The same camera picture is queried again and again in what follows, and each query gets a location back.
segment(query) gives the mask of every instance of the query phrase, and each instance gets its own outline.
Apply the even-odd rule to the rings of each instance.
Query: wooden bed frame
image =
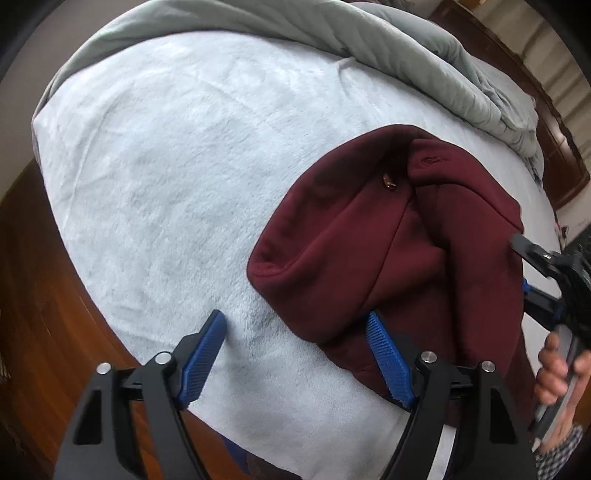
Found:
[[[544,189],[555,210],[571,201],[589,183],[589,172],[572,134],[538,80],[491,30],[454,0],[444,0],[430,20],[452,33],[470,54],[505,72],[534,97],[540,117],[537,135],[545,159]]]

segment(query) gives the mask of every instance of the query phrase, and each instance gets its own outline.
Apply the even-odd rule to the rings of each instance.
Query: wall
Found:
[[[568,226],[567,242],[575,239],[591,223],[591,183],[573,200],[556,212],[562,226]]]
[[[0,83],[0,199],[33,158],[31,117],[59,67],[100,27],[142,0],[65,0],[18,53]]]

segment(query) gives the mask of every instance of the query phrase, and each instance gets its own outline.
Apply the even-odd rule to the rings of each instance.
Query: wooden furniture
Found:
[[[78,278],[35,162],[0,204],[0,308],[0,351],[12,377],[0,385],[0,421],[28,446],[50,478],[70,415],[93,369],[103,361],[118,368],[138,363]],[[141,454],[150,479],[158,479],[142,406],[135,409]],[[191,414],[185,421],[213,480],[249,478],[217,433]]]
[[[534,97],[540,117],[537,135],[545,159],[545,191],[554,209],[572,200],[588,184],[589,172],[570,131],[540,83],[517,55],[454,0],[444,0],[430,20],[452,33],[470,54],[505,72]]]

